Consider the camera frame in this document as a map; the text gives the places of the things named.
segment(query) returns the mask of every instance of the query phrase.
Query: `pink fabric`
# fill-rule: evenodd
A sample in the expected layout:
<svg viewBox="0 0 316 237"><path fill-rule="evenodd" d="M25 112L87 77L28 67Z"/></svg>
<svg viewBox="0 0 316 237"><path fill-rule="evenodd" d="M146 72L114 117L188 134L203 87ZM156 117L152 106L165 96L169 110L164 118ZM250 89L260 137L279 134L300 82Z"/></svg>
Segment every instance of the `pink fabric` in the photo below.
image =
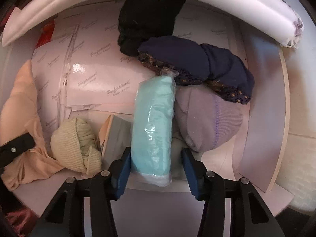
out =
<svg viewBox="0 0 316 237"><path fill-rule="evenodd" d="M1 175L10 191L22 183L47 179L63 169L56 160L48 156L45 149L30 60L18 71L10 97L1 111L0 145L27 132L34 138L36 146L15 158Z"/></svg>

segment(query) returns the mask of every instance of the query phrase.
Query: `purple fabric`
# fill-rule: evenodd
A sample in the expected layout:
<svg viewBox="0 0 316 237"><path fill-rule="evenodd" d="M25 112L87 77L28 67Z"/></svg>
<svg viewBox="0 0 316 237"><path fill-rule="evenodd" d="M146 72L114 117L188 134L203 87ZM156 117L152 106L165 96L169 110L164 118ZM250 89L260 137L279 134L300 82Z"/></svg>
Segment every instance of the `purple fabric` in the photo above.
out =
<svg viewBox="0 0 316 237"><path fill-rule="evenodd" d="M187 145L197 152L216 149L239 130L238 104L224 101L204 85L176 91L174 115Z"/></svg>

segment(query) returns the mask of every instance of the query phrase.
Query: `red package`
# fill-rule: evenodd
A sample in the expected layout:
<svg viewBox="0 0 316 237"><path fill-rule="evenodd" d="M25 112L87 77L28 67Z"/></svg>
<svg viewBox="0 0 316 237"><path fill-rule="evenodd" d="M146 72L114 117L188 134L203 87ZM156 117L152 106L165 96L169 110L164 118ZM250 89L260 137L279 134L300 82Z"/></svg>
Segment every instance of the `red package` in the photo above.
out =
<svg viewBox="0 0 316 237"><path fill-rule="evenodd" d="M40 38L37 42L35 49L51 41L54 28L55 28L55 21L52 20L41 29L42 34L40 35Z"/></svg>

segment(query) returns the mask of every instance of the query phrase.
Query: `navy blue fabric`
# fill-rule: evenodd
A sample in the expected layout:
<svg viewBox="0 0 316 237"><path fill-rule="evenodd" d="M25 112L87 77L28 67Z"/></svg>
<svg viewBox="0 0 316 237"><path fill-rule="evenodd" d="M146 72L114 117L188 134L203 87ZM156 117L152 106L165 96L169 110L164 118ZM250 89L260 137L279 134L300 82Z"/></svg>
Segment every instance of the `navy blue fabric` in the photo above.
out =
<svg viewBox="0 0 316 237"><path fill-rule="evenodd" d="M138 59L141 62L149 63L156 68L168 67L177 70L179 76L175 81L178 85L199 85L210 74L206 53L191 40L175 36L150 38L140 45L138 51ZM150 55L147 60L144 59L146 55Z"/></svg>
<svg viewBox="0 0 316 237"><path fill-rule="evenodd" d="M200 47L204 49L209 60L210 75L207 84L210 86L209 83L220 83L224 85L220 88L220 96L224 100L247 104L251 99L255 81L242 60L227 49L206 43Z"/></svg>

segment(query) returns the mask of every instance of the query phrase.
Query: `blue gripper pad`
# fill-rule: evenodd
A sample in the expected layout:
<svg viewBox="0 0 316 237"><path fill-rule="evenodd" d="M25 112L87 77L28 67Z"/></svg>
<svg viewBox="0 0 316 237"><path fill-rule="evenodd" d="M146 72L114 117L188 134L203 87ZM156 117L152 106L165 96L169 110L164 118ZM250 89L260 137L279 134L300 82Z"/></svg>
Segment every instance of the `blue gripper pad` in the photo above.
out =
<svg viewBox="0 0 316 237"><path fill-rule="evenodd" d="M204 190L204 175L207 172L205 165L201 161L196 161L190 148L184 148L181 151L182 164L191 194L197 200L201 200Z"/></svg>
<svg viewBox="0 0 316 237"><path fill-rule="evenodd" d="M126 183L131 172L131 148L126 147L122 157L110 165L111 185L115 189L114 196L118 200L125 191Z"/></svg>

